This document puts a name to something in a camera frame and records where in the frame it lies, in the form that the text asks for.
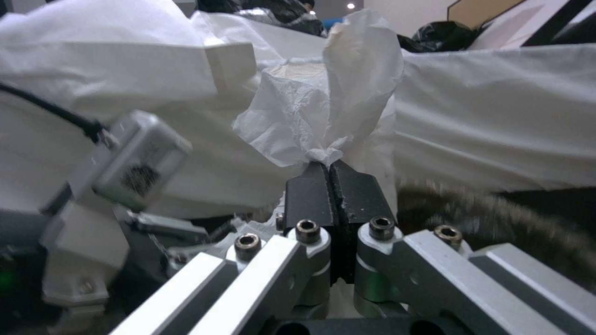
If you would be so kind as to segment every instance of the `blurred brown object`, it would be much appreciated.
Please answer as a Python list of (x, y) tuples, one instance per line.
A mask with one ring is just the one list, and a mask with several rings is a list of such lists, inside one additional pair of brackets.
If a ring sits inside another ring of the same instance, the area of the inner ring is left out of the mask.
[(398, 223), (404, 234), (451, 225), (473, 250), (511, 243), (596, 292), (594, 239), (573, 222), (539, 215), (502, 197), (431, 181), (403, 181), (398, 185)]

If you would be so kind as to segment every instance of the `black cable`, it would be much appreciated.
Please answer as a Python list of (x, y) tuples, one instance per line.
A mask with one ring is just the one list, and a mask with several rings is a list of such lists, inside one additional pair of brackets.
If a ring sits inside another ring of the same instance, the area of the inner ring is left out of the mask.
[(62, 119), (72, 123), (73, 125), (83, 129), (83, 132), (85, 133), (85, 136), (90, 138), (91, 141), (93, 141), (93, 143), (97, 143), (100, 138), (99, 138), (99, 134), (101, 133), (102, 130), (107, 129), (105, 125), (103, 125), (101, 122), (97, 121), (97, 120), (88, 120), (82, 116), (76, 115), (56, 104), (47, 102), (39, 97), (36, 97), (35, 95), (23, 91), (21, 89), (6, 85), (4, 83), (0, 82), (0, 91), (4, 91), (13, 95), (16, 95), (22, 99), (27, 100), (28, 102), (37, 105), (43, 109), (45, 109), (46, 111), (61, 117)]

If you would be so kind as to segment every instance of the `black garbage bag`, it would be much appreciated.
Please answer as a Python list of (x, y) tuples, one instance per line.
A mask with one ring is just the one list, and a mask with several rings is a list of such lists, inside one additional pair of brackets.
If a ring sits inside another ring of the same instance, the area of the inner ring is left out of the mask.
[(308, 13), (298, 0), (242, 0), (242, 8), (244, 11), (236, 12), (236, 15), (298, 32), (327, 37), (323, 22)]
[(208, 13), (233, 13), (254, 21), (327, 37), (323, 22), (308, 13), (298, 0), (198, 0), (197, 9)]
[(231, 14), (242, 10), (242, 2), (241, 0), (197, 0), (197, 10)]
[(325, 30), (323, 23), (309, 13), (304, 13), (288, 22), (280, 21), (277, 15), (275, 15), (275, 12), (267, 8), (256, 7), (250, 10), (237, 11), (235, 14), (261, 23), (272, 24), (274, 26), (284, 27), (315, 36), (327, 37), (327, 31)]
[(398, 35), (398, 40), (409, 52), (459, 51), (470, 46), (480, 32), (454, 21), (440, 21), (424, 25), (412, 38)]

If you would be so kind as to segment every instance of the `white tissue paper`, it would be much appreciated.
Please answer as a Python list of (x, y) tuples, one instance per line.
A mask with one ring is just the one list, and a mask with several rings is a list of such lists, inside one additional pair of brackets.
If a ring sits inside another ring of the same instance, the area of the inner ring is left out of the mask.
[[(234, 15), (189, 20), (170, 0), (62, 0), (0, 20), (0, 80), (103, 122), (134, 109), (157, 114), (194, 151), (150, 211), (227, 215), (275, 202), (298, 173), (231, 129), (259, 84), (255, 55), (320, 57), (324, 43)], [(0, 111), (0, 207), (36, 210), (92, 144), (10, 95), (0, 94)]]
[[(368, 11), (328, 40), (234, 15), (189, 20), (170, 0), (62, 0), (0, 20), (3, 82), (103, 122), (146, 110), (192, 142), (150, 208), (179, 218), (275, 203), (309, 160), (373, 174), (394, 210), (401, 178), (594, 186), (594, 59), (595, 45), (402, 54)], [(91, 149), (0, 94), (0, 207), (39, 208)]]
[(329, 166), (374, 130), (402, 70), (387, 22), (358, 12), (332, 28), (323, 62), (289, 61), (263, 71), (234, 130), (278, 166), (311, 160)]

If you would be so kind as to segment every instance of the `wall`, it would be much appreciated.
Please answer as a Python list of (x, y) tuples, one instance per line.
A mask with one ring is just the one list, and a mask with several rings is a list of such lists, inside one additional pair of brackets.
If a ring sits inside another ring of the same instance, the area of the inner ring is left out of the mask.
[(364, 0), (364, 7), (376, 10), (396, 33), (412, 36), (433, 21), (447, 20), (447, 7), (456, 0)]
[[(365, 0), (315, 0), (316, 16), (320, 20), (341, 18), (364, 8)], [(356, 8), (347, 9), (346, 5), (353, 3)]]

